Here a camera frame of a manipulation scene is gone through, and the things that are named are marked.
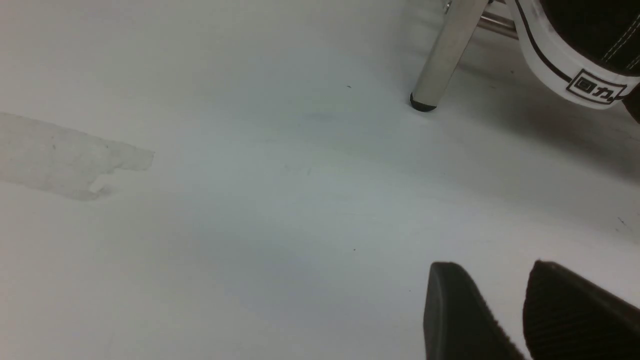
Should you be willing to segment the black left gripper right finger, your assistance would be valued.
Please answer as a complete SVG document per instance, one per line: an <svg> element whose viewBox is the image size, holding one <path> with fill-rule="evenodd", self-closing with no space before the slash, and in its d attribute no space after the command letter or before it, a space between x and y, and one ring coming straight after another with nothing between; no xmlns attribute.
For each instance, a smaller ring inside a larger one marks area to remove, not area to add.
<svg viewBox="0 0 640 360"><path fill-rule="evenodd" d="M522 312L534 360L637 360L640 310L578 273L536 260Z"/></svg>

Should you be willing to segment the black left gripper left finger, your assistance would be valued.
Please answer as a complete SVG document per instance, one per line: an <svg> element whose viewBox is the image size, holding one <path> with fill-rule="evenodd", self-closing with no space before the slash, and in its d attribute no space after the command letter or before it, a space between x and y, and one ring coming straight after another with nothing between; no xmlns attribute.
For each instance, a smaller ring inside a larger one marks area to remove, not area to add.
<svg viewBox="0 0 640 360"><path fill-rule="evenodd" d="M473 278L455 262L429 268L423 310L427 360L524 360Z"/></svg>

